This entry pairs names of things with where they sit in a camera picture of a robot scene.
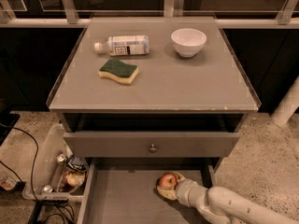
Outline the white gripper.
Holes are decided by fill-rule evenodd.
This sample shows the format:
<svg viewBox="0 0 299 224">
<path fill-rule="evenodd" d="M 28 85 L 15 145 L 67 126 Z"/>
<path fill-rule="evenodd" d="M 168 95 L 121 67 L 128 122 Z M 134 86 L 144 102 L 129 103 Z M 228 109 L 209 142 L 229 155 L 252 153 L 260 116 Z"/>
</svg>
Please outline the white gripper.
<svg viewBox="0 0 299 224">
<path fill-rule="evenodd" d="M 186 179 L 186 177 L 179 173 L 173 172 L 177 180 L 176 191 L 174 188 L 165 188 L 158 186 L 158 193 L 168 200 L 178 201 L 188 207 L 204 207 L 206 205 L 207 188 L 199 185 L 197 182 Z"/>
</svg>

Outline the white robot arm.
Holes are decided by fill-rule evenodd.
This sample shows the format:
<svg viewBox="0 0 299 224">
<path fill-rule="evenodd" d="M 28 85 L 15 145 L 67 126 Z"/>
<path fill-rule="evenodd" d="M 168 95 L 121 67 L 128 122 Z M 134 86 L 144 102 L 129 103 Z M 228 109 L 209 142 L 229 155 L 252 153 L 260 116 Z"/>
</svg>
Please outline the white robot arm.
<svg viewBox="0 0 299 224">
<path fill-rule="evenodd" d="M 235 150 L 210 175 L 211 188 L 171 172 L 157 180 L 158 193 L 211 224 L 298 224 L 298 86 L 273 115 L 247 117 Z"/>
</svg>

